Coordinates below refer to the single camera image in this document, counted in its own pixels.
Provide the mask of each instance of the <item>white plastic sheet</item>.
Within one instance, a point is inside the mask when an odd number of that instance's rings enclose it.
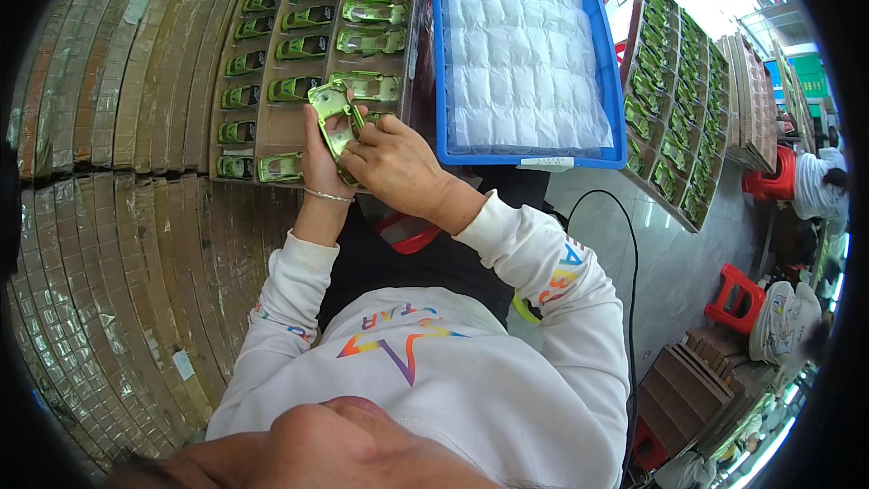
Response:
[[[448,144],[581,156],[613,147],[581,0],[444,0]]]

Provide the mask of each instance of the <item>right hand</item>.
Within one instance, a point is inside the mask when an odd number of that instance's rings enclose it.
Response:
[[[396,211],[433,223],[455,182],[464,183],[441,169],[429,144],[394,115],[366,123],[359,142],[348,142],[341,164]]]

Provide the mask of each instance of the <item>blue plastic crate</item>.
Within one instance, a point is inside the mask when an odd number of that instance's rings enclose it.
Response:
[[[437,95],[437,157],[445,165],[519,165],[524,158],[541,158],[545,155],[518,154],[450,154],[447,151],[447,73],[444,60],[443,11],[441,0],[432,0],[434,7],[434,86]],[[573,157],[574,167],[624,168],[627,161],[625,139],[624,97],[621,93],[619,63],[615,58],[613,35],[610,33],[603,0],[582,0],[582,9],[588,15],[592,27],[592,43],[597,69],[597,81],[606,118],[613,133],[613,147],[601,148],[600,157]]]

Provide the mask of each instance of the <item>silver bracelet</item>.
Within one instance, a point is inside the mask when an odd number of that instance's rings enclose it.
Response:
[[[353,197],[353,199],[345,199],[344,197],[339,197],[333,194],[329,194],[327,192],[314,191],[312,189],[308,189],[307,187],[305,187],[305,192],[309,192],[315,197],[320,197],[321,199],[326,199],[327,201],[346,202],[347,204],[352,204],[356,201],[355,197]]]

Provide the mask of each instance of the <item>red plastic stool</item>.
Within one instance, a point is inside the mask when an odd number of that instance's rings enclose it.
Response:
[[[721,275],[724,276],[724,286],[721,288],[715,304],[707,304],[706,309],[703,310],[703,315],[716,323],[727,325],[734,331],[748,336],[752,333],[754,321],[757,320],[760,310],[763,308],[766,292],[730,263],[726,263],[721,268]],[[742,299],[746,295],[751,299],[748,312],[740,318],[733,316],[731,312],[724,311],[727,297],[730,296],[733,288],[740,288],[739,294],[736,295],[736,303],[733,305],[733,310],[736,310],[742,304]]]
[[[797,173],[797,154],[784,146],[775,148],[776,172],[774,178],[764,178],[754,172],[742,179],[743,192],[750,192],[755,201],[792,201],[793,182]]]
[[[386,216],[380,222],[375,225],[375,232],[377,234],[382,234],[383,231],[388,229],[390,226],[397,225],[402,221],[411,220],[415,218],[411,218],[409,215],[405,215],[404,213],[395,212],[392,215]],[[429,244],[435,237],[440,234],[440,227],[436,225],[430,225],[419,231],[416,234],[411,234],[407,238],[402,240],[398,240],[397,242],[393,242],[392,248],[396,250],[399,254],[402,255],[410,255],[415,254],[420,249]]]
[[[643,418],[637,418],[637,430],[634,433],[634,444],[631,446],[631,451],[634,452],[634,459],[646,472],[660,468],[670,459],[664,446],[655,438],[652,429],[646,425]]]

